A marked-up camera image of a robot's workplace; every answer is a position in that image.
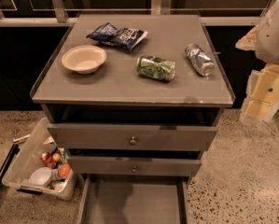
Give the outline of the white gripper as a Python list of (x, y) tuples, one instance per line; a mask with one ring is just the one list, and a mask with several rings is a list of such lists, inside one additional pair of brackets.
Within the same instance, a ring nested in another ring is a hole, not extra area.
[(253, 50), (267, 63), (249, 76), (240, 121), (242, 124), (269, 122), (279, 109), (279, 0), (260, 19), (258, 26), (236, 42), (235, 48)]

